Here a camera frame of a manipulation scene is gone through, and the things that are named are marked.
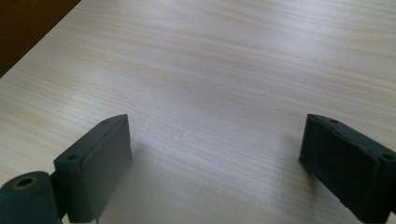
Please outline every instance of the small hole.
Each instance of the small hole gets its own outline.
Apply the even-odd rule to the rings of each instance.
[[[392,156],[388,155],[388,154],[383,154],[382,157],[387,159],[387,160],[390,160],[390,161],[394,160],[394,158]]]
[[[32,178],[26,178],[26,179],[23,179],[20,182],[18,182],[17,186],[20,187],[20,188],[26,187],[29,184],[31,184],[32,182],[33,182]]]
[[[68,161],[73,161],[73,160],[75,160],[76,158],[77,158],[76,155],[71,155],[71,156],[67,157],[67,160],[68,160]]]

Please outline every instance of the dark gray plastic part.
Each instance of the dark gray plastic part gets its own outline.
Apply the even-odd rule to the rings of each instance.
[[[307,116],[300,162],[360,221],[394,210],[396,153],[340,121]]]

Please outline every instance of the wood grain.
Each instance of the wood grain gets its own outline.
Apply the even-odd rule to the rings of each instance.
[[[0,182],[127,113],[135,161],[101,224],[359,223],[298,156],[307,113],[396,149],[394,11],[83,0],[0,79]]]

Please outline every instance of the tabletop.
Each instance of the tabletop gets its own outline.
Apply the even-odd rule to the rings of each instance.
[[[359,223],[298,158],[308,113],[396,149],[395,11],[82,0],[0,78],[0,183],[128,114],[134,164],[101,224]]]

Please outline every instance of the cylindrical hole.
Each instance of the cylindrical hole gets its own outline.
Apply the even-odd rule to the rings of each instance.
[[[68,160],[68,161],[73,161],[73,160],[75,160],[76,158],[77,158],[76,155],[71,155],[71,156],[67,157],[67,160]]]
[[[12,185],[12,188],[14,189],[27,189],[31,187],[35,182],[37,182],[37,177],[36,176],[29,176],[26,177],[22,180],[19,180],[18,182],[14,183]]]
[[[388,154],[383,154],[382,157],[387,159],[387,160],[390,160],[390,161],[394,160],[394,158],[392,156],[388,155]]]

